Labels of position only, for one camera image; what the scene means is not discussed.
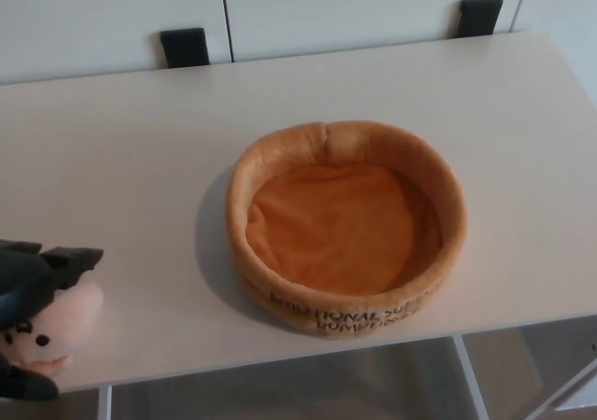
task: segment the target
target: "stuffed animal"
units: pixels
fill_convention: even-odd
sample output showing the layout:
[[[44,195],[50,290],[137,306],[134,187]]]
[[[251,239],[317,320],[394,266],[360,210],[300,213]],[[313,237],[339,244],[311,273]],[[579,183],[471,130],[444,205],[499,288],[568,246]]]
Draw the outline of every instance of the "stuffed animal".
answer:
[[[17,367],[53,376],[73,363],[104,306],[104,293],[93,282],[80,281],[58,291],[54,302],[31,320],[0,334],[0,352]]]

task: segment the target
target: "table top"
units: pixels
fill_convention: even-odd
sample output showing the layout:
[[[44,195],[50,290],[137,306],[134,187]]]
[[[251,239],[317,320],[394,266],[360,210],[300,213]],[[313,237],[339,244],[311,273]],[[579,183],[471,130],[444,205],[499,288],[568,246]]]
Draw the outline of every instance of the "table top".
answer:
[[[330,341],[243,295],[224,204],[252,141],[339,119],[428,140],[470,227],[425,309]],[[64,390],[596,314],[596,121],[543,34],[5,86],[0,238],[105,249],[104,315]]]

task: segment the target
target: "orange pet bed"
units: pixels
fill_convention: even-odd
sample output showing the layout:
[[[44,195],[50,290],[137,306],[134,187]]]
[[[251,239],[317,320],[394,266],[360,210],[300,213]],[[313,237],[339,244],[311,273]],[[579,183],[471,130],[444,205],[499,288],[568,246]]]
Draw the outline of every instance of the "orange pet bed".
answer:
[[[419,310],[465,238],[448,164],[420,138],[372,121],[261,138],[236,164],[227,210],[248,293],[327,336],[366,334]]]

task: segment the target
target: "white cabinet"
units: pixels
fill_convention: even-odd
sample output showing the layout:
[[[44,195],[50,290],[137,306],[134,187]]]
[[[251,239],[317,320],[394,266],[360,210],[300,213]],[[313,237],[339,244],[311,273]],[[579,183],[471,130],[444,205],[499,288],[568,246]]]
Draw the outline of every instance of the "white cabinet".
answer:
[[[155,33],[192,26],[229,61],[222,0],[0,0],[0,84],[154,68]]]
[[[597,104],[597,0],[522,0],[514,30],[550,32]]]
[[[460,0],[227,0],[236,60],[446,37]],[[519,0],[504,0],[496,32]]]

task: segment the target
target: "floor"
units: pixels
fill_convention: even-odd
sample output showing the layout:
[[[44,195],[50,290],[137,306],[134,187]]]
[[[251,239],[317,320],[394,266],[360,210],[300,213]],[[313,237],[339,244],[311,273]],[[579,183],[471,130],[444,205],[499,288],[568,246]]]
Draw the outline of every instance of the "floor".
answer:
[[[523,420],[592,362],[597,317],[465,337],[492,420]],[[96,420],[97,392],[0,402],[0,419]],[[113,420],[476,420],[451,339],[378,347],[114,388]],[[597,409],[538,420],[594,420]]]

